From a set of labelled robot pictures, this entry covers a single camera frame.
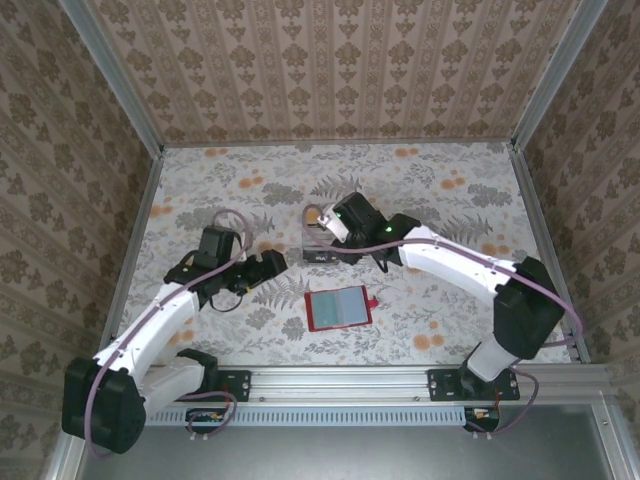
gray floor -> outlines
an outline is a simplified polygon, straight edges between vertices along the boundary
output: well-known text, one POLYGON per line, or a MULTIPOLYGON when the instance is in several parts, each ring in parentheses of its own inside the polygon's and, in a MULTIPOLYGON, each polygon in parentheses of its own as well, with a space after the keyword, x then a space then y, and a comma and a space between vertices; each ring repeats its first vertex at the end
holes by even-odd
POLYGON ((209 441, 149 428, 79 478, 243 480, 610 479, 588 407, 536 407, 487 441, 461 428, 230 428, 209 441))

floral wallpaper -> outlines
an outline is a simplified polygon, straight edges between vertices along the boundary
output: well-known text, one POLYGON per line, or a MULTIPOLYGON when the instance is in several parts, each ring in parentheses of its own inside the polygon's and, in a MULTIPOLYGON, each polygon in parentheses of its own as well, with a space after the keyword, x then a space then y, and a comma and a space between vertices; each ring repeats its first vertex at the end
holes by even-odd
POLYGON ((0 1, 0 478, 37 478, 98 346, 150 161, 55 1, 0 1))
POLYGON ((640 444, 640 2, 608 2, 525 155, 590 354, 640 444))
POLYGON ((579 0, 89 0, 168 145, 509 138, 579 0))
MULTIPOLYGON (((384 274, 373 261, 303 262, 303 207, 354 190, 388 216, 414 216, 488 255, 516 261, 537 255, 503 143, 167 149, 121 332, 157 294, 166 272, 197 248, 212 215, 228 207, 248 217, 253 253, 274 248, 289 268, 233 312, 205 306, 174 335, 164 358, 192 347, 223 365, 460 363, 493 327, 493 310, 475 297, 395 265, 384 274), (357 285, 380 302, 372 325, 309 332, 305 292, 357 285)), ((233 218, 224 224, 241 227, 233 218)), ((214 305, 229 308, 236 299, 220 294, 214 305)), ((569 356, 564 347, 546 349, 536 361, 568 362, 569 356)))

floral tablecloth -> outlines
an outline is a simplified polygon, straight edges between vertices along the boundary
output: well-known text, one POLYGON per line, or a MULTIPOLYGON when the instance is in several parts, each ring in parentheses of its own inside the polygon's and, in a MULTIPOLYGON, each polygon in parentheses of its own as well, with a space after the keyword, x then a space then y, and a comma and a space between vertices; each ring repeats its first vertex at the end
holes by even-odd
MULTIPOLYGON (((508 151, 501 143, 348 144, 168 149, 120 331, 157 293, 162 278, 197 248, 223 207, 243 212, 254 251, 282 251, 289 269, 230 313, 206 306, 165 348, 215 354, 223 365, 408 365, 459 363, 492 330, 493 316, 446 281, 372 261, 302 261, 300 213, 359 190, 387 216, 403 212, 463 245, 499 258, 537 256, 508 151), (307 329, 306 291, 366 285, 380 305, 373 324, 307 329)), ((228 225, 239 227, 229 219, 228 225)), ((218 299, 224 306, 229 298, 218 299)), ((554 335, 560 335, 559 329, 554 335)), ((565 348, 536 361, 569 362, 565 348)))

patterned wall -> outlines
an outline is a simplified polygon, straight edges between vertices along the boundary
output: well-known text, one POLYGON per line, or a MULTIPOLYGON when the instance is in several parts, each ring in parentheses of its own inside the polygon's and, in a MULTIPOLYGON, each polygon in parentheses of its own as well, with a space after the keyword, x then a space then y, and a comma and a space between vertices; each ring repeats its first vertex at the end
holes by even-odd
POLYGON ((640 2, 611 0, 525 151, 593 359, 640 440, 640 2))
POLYGON ((98 345, 149 159, 55 1, 0 1, 0 478, 55 444, 98 345))
POLYGON ((579 0, 90 0, 164 143, 507 138, 579 0))

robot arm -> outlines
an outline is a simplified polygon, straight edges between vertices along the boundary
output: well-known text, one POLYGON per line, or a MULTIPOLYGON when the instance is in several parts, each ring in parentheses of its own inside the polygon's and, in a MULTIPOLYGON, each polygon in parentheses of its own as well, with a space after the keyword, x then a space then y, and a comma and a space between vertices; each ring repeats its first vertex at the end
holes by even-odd
MULTIPOLYGON (((499 260, 442 238, 406 215, 397 214, 387 220, 360 193, 352 193, 326 208, 318 223, 336 236, 332 244, 336 247, 357 249, 399 240, 426 240, 383 249, 372 256, 384 272, 388 263, 417 268, 438 275, 494 307, 493 333, 471 352, 461 367, 462 386, 469 398, 486 390, 486 384, 513 363, 534 358, 564 313, 541 293, 472 258, 487 260, 555 293, 547 270, 538 260, 531 257, 521 263, 499 260)), ((337 256, 355 264, 363 255, 337 256)))
POLYGON ((205 228, 198 250, 169 270, 165 285, 131 326, 93 359, 76 358, 69 364, 62 407, 62 429, 66 433, 84 438, 89 391, 103 368, 107 370, 93 403, 91 436, 95 444, 116 453, 131 448, 148 416, 188 393, 216 390, 217 359, 203 352, 186 349, 167 365, 149 370, 171 337, 221 289, 242 297, 286 270, 284 256, 268 250, 262 252, 262 261, 252 255, 193 284, 160 306, 168 295, 227 263, 233 244, 239 239, 237 233, 228 229, 205 228), (148 319, 158 306, 159 311, 148 319))

